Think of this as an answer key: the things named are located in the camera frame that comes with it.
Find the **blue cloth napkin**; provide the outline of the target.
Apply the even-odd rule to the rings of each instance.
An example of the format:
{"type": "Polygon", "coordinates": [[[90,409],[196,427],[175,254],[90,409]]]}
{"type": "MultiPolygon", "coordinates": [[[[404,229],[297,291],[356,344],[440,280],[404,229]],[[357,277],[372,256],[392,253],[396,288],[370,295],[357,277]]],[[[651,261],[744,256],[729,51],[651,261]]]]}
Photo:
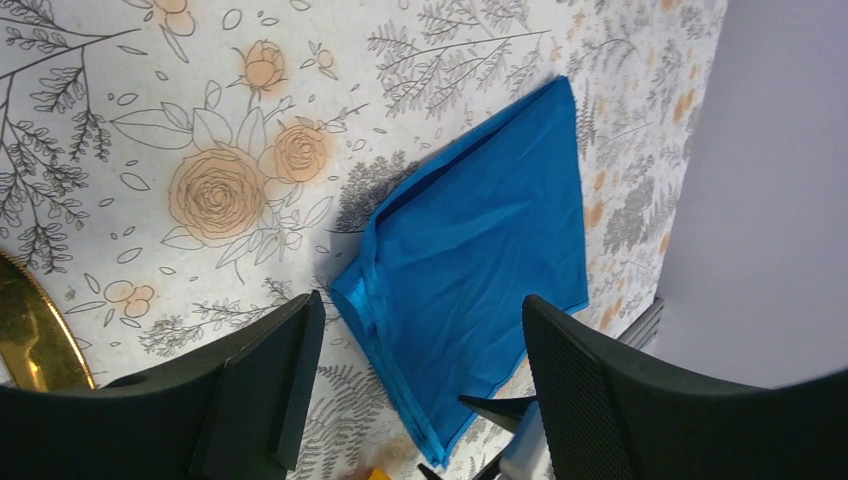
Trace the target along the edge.
{"type": "Polygon", "coordinates": [[[559,76],[404,180],[363,229],[331,298],[414,444],[445,467],[526,347],[531,294],[589,303],[577,108],[559,76]]]}

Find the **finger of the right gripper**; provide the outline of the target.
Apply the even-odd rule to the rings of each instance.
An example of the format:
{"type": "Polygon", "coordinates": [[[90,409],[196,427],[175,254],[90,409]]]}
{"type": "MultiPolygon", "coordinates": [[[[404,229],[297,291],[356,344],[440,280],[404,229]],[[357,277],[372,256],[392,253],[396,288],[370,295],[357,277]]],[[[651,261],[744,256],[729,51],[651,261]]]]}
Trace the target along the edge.
{"type": "Polygon", "coordinates": [[[459,396],[464,406],[510,433],[516,432],[528,408],[536,400],[535,395],[508,399],[459,396]]]}

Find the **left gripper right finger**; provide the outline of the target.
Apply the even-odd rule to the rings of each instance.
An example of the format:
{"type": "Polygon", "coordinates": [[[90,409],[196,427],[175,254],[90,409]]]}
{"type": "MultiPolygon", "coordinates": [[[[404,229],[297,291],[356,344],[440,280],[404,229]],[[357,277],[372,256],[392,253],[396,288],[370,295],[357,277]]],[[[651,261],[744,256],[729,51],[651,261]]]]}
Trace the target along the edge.
{"type": "Polygon", "coordinates": [[[597,332],[536,295],[524,337],[559,479],[843,479],[847,375],[764,389],[597,332]]]}

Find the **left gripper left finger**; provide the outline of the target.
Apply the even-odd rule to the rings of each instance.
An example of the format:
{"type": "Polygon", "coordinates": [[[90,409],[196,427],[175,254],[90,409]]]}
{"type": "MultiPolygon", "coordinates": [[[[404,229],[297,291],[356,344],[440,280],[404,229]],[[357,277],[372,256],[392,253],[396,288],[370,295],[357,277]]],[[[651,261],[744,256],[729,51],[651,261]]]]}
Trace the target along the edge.
{"type": "Polygon", "coordinates": [[[297,465],[325,322],[302,294],[96,389],[1,391],[5,479],[283,479],[297,465]]]}

